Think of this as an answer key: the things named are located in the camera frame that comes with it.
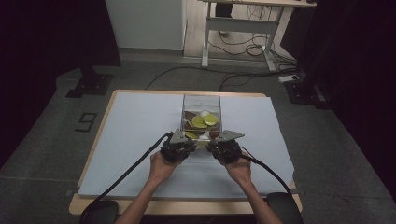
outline wall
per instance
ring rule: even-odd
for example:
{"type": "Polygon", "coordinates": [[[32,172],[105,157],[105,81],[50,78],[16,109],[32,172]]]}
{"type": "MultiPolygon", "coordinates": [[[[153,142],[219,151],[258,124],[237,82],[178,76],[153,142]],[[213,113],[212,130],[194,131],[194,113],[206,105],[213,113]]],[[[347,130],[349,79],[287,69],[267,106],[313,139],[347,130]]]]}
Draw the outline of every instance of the wall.
{"type": "Polygon", "coordinates": [[[183,50],[186,0],[106,0],[119,48],[183,50]]]}

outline white paper sheet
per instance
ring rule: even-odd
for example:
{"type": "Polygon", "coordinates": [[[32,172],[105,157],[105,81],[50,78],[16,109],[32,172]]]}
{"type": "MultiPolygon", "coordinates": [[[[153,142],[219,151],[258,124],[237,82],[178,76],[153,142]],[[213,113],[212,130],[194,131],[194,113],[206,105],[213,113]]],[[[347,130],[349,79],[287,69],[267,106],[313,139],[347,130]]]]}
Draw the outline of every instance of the white paper sheet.
{"type": "MultiPolygon", "coordinates": [[[[287,184],[294,171],[269,97],[221,97],[223,130],[244,133],[237,139],[256,159],[271,167],[287,184]]],[[[179,127],[183,95],[119,92],[108,115],[78,194],[100,195],[163,134],[179,127]]],[[[149,158],[109,196],[136,196],[149,176],[149,158]]],[[[252,164],[259,193],[285,191],[259,165],[252,164]]],[[[238,199],[243,191],[206,150],[196,150],[177,167],[154,197],[172,199],[238,199]]]]}

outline table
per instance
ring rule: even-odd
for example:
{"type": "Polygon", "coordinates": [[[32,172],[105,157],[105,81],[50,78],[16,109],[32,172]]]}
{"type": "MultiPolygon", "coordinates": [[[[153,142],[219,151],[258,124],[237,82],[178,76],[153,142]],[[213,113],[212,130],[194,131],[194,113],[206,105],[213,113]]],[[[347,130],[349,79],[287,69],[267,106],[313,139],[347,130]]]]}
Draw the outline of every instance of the table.
{"type": "Polygon", "coordinates": [[[270,49],[274,42],[277,27],[282,17],[283,10],[285,7],[315,7],[317,4],[308,4],[306,0],[200,0],[207,3],[206,12],[206,28],[205,28],[205,41],[202,53],[202,67],[207,68],[209,63],[209,46],[208,38],[209,31],[231,31],[231,32],[244,32],[254,34],[268,34],[269,39],[266,46],[263,46],[263,55],[265,61],[267,61],[268,68],[270,71],[276,71],[274,62],[270,57],[270,49]],[[241,20],[234,18],[217,18],[211,17],[210,11],[212,3],[224,3],[224,4],[241,4],[241,5],[256,5],[256,6],[269,6],[269,7],[280,7],[277,12],[276,19],[274,21],[251,21],[241,20]]]}
{"type": "MultiPolygon", "coordinates": [[[[193,92],[193,91],[115,91],[110,99],[104,119],[99,128],[98,134],[96,135],[95,141],[92,146],[92,150],[89,158],[87,159],[86,165],[82,172],[81,178],[78,182],[78,187],[81,186],[82,180],[84,179],[87,169],[92,160],[96,147],[98,145],[101,134],[103,133],[106,120],[109,116],[110,109],[113,106],[114,100],[119,93],[133,92],[133,93],[155,93],[155,94],[199,94],[199,95],[219,95],[219,96],[238,96],[238,97],[265,97],[261,93],[231,93],[231,92],[193,92]]],[[[295,189],[294,182],[290,183],[290,188],[295,189]]],[[[302,210],[300,199],[298,194],[294,194],[293,198],[297,202],[299,209],[302,210]]],[[[69,211],[73,215],[79,215],[85,207],[92,201],[91,198],[84,198],[78,194],[74,194],[72,202],[70,203],[69,211]]],[[[129,199],[118,199],[119,212],[130,204],[129,199]]],[[[151,215],[208,215],[208,214],[252,214],[251,207],[247,201],[178,201],[178,200],[166,200],[166,201],[152,201],[148,206],[146,214],[151,215]]]]}

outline forearm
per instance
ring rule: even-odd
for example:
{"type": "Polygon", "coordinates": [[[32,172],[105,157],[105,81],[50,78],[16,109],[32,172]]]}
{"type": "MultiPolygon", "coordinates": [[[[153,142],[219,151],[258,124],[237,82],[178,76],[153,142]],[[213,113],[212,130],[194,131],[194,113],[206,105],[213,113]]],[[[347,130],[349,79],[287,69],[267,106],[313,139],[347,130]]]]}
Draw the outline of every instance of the forearm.
{"type": "Polygon", "coordinates": [[[159,183],[148,181],[134,201],[125,209],[115,224],[138,224],[145,214],[151,197],[158,188],[159,183]]]}
{"type": "Polygon", "coordinates": [[[278,224],[282,223],[274,211],[262,199],[253,183],[244,183],[240,185],[247,195],[250,206],[253,210],[257,223],[260,224],[278,224]]]}

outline desk leg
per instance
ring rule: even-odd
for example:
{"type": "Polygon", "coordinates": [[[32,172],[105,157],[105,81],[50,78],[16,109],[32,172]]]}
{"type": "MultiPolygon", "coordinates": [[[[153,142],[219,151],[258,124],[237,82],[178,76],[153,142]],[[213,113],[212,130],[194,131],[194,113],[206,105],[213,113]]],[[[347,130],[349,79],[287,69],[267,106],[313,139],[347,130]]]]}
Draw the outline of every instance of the desk leg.
{"type": "Polygon", "coordinates": [[[283,9],[284,9],[284,7],[281,7],[279,9],[279,12],[277,12],[276,19],[274,21],[274,26],[273,26],[273,29],[270,34],[270,38],[267,42],[267,45],[265,47],[263,47],[265,61],[267,61],[268,68],[270,69],[271,72],[275,72],[276,68],[275,68],[274,62],[272,61],[272,58],[270,56],[270,49],[274,43],[274,38],[276,35],[277,27],[279,26],[279,23],[280,23],[280,18],[282,17],[282,14],[283,14],[283,9]]]}
{"type": "Polygon", "coordinates": [[[208,2],[207,13],[206,13],[206,25],[205,25],[205,41],[204,48],[202,50],[202,67],[207,68],[209,66],[209,23],[210,23],[210,10],[212,9],[212,4],[208,2]]]}

